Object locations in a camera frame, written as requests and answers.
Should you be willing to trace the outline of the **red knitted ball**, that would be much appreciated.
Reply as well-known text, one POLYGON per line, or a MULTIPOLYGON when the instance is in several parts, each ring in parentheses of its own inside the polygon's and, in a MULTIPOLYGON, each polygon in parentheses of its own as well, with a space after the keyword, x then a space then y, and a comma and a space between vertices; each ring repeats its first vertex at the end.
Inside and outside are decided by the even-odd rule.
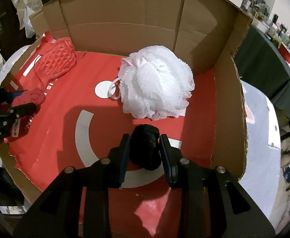
POLYGON ((34 88, 32 90, 23 91, 21 95, 13 99, 13 102, 11 104, 12 107, 21 106, 29 103, 33 103, 36 105, 36 110, 34 113, 16 119, 13 127, 11 128, 11 136, 13 138, 21 138, 28 133, 33 118, 39 112, 41 104, 45 101, 45 97, 46 95, 40 88, 34 88))

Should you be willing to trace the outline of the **red foam net sleeve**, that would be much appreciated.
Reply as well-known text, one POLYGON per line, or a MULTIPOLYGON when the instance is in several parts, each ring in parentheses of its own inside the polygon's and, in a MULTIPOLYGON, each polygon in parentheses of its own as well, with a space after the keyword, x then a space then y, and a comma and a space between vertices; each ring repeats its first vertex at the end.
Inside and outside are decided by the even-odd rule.
POLYGON ((47 85, 68 73, 77 62, 76 51, 68 37, 57 39, 51 48, 35 63, 35 74, 47 85))

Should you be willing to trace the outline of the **black fuzzy pompom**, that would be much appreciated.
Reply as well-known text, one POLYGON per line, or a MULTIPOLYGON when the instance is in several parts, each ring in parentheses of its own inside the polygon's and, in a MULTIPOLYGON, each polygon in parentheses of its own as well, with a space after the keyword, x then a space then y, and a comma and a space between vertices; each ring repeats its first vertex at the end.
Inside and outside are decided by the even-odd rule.
POLYGON ((154 171, 161 165, 159 152, 159 129, 153 125, 137 125, 131 134, 130 160, 148 171, 154 171))

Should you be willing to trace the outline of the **white mesh bath pouf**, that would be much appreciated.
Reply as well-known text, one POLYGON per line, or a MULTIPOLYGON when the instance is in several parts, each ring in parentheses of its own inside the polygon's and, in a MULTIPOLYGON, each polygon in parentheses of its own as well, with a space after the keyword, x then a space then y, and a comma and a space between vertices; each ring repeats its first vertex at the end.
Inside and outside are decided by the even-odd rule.
POLYGON ((164 46, 148 46, 121 59, 107 94, 135 119, 179 118, 195 89, 189 65, 164 46))

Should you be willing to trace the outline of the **grey fleece blanket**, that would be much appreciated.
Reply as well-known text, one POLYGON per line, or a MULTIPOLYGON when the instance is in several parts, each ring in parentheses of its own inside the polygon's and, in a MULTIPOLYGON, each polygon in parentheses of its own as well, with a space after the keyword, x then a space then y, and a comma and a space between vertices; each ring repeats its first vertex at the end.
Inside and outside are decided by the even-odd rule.
POLYGON ((281 141, 273 104, 260 90, 241 81, 247 122, 246 170, 239 183, 266 217, 279 184, 281 141))

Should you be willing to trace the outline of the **plastic bag on door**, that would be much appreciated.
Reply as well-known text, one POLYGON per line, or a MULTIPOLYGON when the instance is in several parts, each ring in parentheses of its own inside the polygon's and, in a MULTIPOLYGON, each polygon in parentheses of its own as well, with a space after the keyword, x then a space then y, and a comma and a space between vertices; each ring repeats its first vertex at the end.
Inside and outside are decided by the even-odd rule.
POLYGON ((35 34, 34 28, 30 20, 30 16, 32 16, 34 13, 35 13, 34 10, 26 6, 23 23, 25 25, 25 33, 27 38, 31 38, 35 34))

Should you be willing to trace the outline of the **dark green clothed table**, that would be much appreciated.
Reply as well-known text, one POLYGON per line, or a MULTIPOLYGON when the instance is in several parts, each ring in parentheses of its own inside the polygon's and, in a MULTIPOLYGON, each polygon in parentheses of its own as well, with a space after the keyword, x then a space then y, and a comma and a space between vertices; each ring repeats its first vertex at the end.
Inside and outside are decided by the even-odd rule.
POLYGON ((242 80, 290 117, 290 67, 261 31, 249 28, 234 61, 242 80))

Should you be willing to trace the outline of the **cardboard box red lining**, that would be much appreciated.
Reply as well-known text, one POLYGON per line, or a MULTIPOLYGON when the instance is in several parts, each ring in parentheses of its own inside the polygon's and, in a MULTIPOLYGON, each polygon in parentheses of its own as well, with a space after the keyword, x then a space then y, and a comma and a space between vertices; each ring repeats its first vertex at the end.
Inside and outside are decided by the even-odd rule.
POLYGON ((31 207, 15 237, 246 237, 234 62, 251 19, 228 0, 52 0, 1 85, 45 101, 0 155, 31 207))

